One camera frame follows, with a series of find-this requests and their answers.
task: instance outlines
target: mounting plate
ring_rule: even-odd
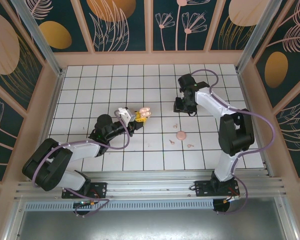
[[[209,180],[194,182],[194,190],[197,197],[231,196],[234,193],[230,189],[237,195],[240,195],[238,182],[236,180],[232,180],[227,186],[220,188],[218,192],[215,192]]]
[[[91,182],[90,183],[90,191],[86,194],[89,198],[98,198],[95,196],[95,192],[98,194],[98,196],[101,199],[106,198],[107,194],[107,183],[106,182]],[[65,190],[62,192],[61,198],[63,199],[82,199],[79,196],[74,195],[73,193]]]

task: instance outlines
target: white arm segment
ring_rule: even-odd
[[[97,156],[100,146],[94,143],[82,143],[75,146],[70,145],[66,148],[73,152],[69,161],[71,163],[75,160]],[[83,186],[85,181],[85,178],[79,173],[66,170],[56,188],[69,188],[77,191]]]
[[[223,99],[221,99],[213,91],[212,91],[212,93],[224,104],[235,109],[235,107],[226,103]],[[219,102],[217,102],[211,96],[208,87],[201,88],[199,91],[195,92],[195,102],[198,105],[207,109],[209,111],[209,113],[211,115],[213,115],[216,119],[220,119],[225,114],[231,115],[231,114],[235,113],[234,111],[229,110],[228,108],[222,106]],[[239,155],[239,153],[241,153],[241,152],[238,152],[234,156],[230,156],[229,154],[225,153],[224,151],[221,151],[219,163],[218,163],[216,169],[214,170],[214,174],[219,179],[219,181],[225,182],[225,181],[230,180],[233,177],[231,174],[231,168],[232,168],[237,156]]]

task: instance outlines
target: white grid floor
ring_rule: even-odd
[[[126,106],[136,111],[150,107],[152,116],[124,150],[109,149],[104,156],[74,161],[68,169],[83,172],[214,169],[221,153],[219,123],[200,106],[195,117],[173,112],[175,98],[180,97],[178,78],[203,68],[219,75],[219,83],[213,90],[216,94],[234,107],[246,107],[232,64],[69,66],[53,118],[51,138],[62,143],[84,140],[99,115],[109,114],[116,122],[114,111]],[[194,78],[210,85],[216,80],[205,71],[196,73]],[[180,130],[187,134],[182,142],[176,138]],[[110,144],[121,147],[126,140],[123,134]],[[264,165],[256,153],[240,159],[238,168],[260,169]]]

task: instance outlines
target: metal floor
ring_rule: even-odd
[[[231,208],[241,205],[232,203]],[[24,213],[19,240],[285,240],[273,198],[252,198],[241,212],[201,210],[100,211],[87,218],[72,212]]]

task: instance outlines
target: pink disc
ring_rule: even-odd
[[[180,141],[185,140],[187,137],[186,133],[184,131],[178,131],[176,133],[176,138],[179,139]]]

